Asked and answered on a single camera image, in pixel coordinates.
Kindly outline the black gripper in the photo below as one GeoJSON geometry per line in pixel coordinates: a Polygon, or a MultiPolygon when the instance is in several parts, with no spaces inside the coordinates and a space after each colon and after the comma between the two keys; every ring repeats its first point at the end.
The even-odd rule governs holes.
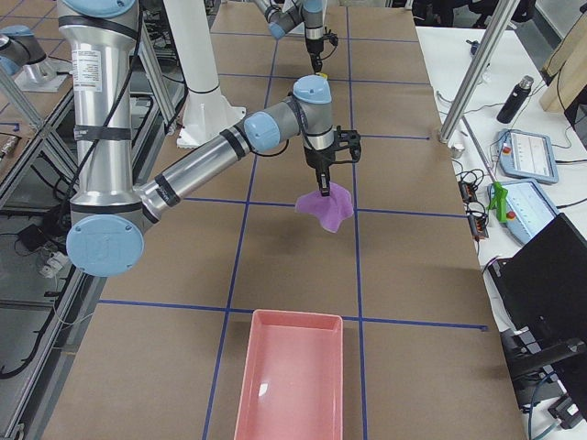
{"type": "Polygon", "coordinates": [[[316,171],[318,191],[322,197],[330,195],[329,167],[336,161],[336,152],[332,148],[315,150],[304,148],[306,164],[316,171]]]}

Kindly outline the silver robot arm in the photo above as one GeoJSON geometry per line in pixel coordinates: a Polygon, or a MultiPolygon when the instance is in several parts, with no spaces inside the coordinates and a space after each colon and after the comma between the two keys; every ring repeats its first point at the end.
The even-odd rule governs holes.
{"type": "Polygon", "coordinates": [[[278,104],[247,115],[221,93],[205,7],[200,1],[164,5],[188,89],[185,134],[189,154],[152,181],[135,186],[131,169],[128,84],[142,29],[137,1],[61,1],[59,28],[72,49],[78,150],[66,249],[72,264],[97,277],[131,269],[144,233],[221,171],[250,153],[303,140],[320,192],[329,193],[329,168],[340,133],[333,127],[327,80],[308,75],[278,104]]]}

